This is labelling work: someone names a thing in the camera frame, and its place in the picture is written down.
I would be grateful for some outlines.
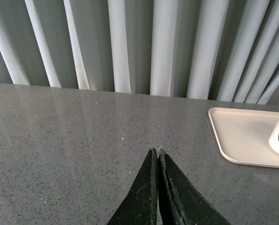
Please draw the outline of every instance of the rectangular tray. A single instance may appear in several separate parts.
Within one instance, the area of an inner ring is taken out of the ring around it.
[[[220,153],[230,162],[279,168],[269,137],[279,112],[212,108],[208,112]]]

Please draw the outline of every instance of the gray countertop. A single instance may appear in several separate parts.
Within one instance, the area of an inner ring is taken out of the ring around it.
[[[272,105],[0,84],[0,224],[106,224],[148,149],[162,146],[231,224],[279,225],[279,169],[224,159],[212,107],[279,112]]]

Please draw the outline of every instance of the curtain fold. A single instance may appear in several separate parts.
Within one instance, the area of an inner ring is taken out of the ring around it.
[[[0,83],[279,105],[279,0],[0,0]]]

